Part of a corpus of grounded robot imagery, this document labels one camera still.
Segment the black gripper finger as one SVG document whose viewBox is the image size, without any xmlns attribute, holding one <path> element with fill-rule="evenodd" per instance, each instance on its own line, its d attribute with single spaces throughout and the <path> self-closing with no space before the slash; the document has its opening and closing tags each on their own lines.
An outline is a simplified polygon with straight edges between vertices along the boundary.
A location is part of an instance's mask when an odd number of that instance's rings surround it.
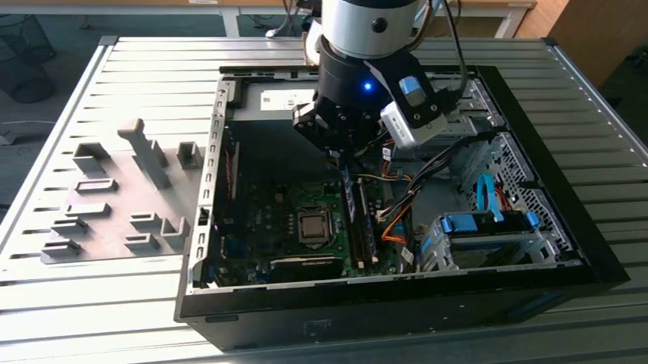
<svg viewBox="0 0 648 364">
<path fill-rule="evenodd" d="M 353 111 L 348 120 L 348 166 L 353 165 L 358 154 L 362 154 L 374 139 L 381 134 L 378 115 L 364 111 Z"/>
<path fill-rule="evenodd" d="M 293 128 L 321 151 L 348 166 L 346 115 L 330 105 L 300 104 L 293 108 Z"/>
</svg>

